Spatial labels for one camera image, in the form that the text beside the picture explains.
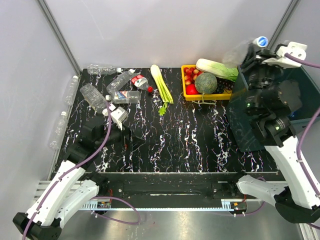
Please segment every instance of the yellow crate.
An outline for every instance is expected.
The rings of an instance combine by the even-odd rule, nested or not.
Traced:
[[[185,85],[185,72],[184,68],[196,68],[196,65],[183,65],[181,67],[181,73],[182,73],[182,86],[183,86],[183,95],[185,97],[185,100],[187,101],[197,101],[202,100],[202,94],[195,94],[195,95],[187,95],[186,93],[186,85]],[[229,100],[231,98],[231,93],[228,93],[226,90],[224,90],[221,94],[205,94],[203,96],[204,100]]]

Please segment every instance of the metal floor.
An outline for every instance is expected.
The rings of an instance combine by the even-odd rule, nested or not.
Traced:
[[[249,202],[249,211],[257,202]],[[136,221],[134,212],[106,213],[123,221]],[[95,218],[78,211],[59,240],[302,240],[298,224],[285,221],[266,204],[255,215],[234,218],[228,212],[140,212],[142,223],[130,226]]]

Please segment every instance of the green melon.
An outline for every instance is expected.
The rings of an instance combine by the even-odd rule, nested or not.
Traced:
[[[201,94],[212,94],[218,86],[217,78],[209,72],[200,74],[194,82],[196,90]]]

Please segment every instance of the plastic bottle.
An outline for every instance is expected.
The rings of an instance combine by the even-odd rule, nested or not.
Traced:
[[[80,88],[84,99],[89,105],[98,113],[102,114],[102,111],[106,108],[106,99],[102,94],[90,83]]]
[[[68,125],[68,116],[65,111],[61,112],[61,115],[54,126],[54,132],[51,134],[51,141],[49,146],[54,150],[59,150],[61,148],[62,141],[65,136],[65,132]]]
[[[119,91],[124,85],[126,85],[130,81],[130,79],[134,77],[134,73],[135,70],[130,69],[129,71],[125,71],[124,73],[120,74],[106,87],[107,92],[113,96],[115,92]]]
[[[114,104],[139,104],[141,95],[139,91],[116,91],[113,95],[106,95],[105,99]]]
[[[111,75],[115,73],[121,73],[121,67],[113,67],[111,65],[101,66],[91,64],[88,66],[88,74],[105,74]]]
[[[249,45],[251,43],[259,48],[265,48],[268,45],[268,38],[260,36],[255,39],[251,38],[249,40],[242,41],[223,56],[222,63],[227,68],[236,68],[241,65],[247,56]]]
[[[72,106],[72,104],[74,104],[78,86],[79,86],[79,78],[78,76],[73,76],[64,97],[64,102],[69,106]]]
[[[152,93],[154,91],[154,88],[149,85],[148,79],[146,79],[144,76],[141,74],[138,76],[135,76],[134,78],[131,79],[131,82],[141,90],[146,90],[149,93]]]

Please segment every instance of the table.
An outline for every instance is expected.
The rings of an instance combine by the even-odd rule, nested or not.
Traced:
[[[265,150],[246,153],[238,150],[226,117],[228,101],[217,100],[214,105],[188,102],[182,94],[181,69],[162,68],[161,72],[174,104],[169,105],[164,116],[159,116],[158,108],[162,106],[162,101],[156,90],[153,95],[141,91],[140,104],[119,105],[129,112],[124,124],[144,139],[145,144],[129,153],[120,144],[105,147],[92,170],[101,173],[278,172],[276,163]],[[144,75],[149,84],[157,89],[149,68],[137,68],[136,73]],[[105,96],[108,94],[107,85],[116,77],[116,74],[90,75],[84,69],[79,89],[91,83]],[[131,83],[123,89],[136,90]],[[82,124],[95,114],[78,91],[55,171]]]

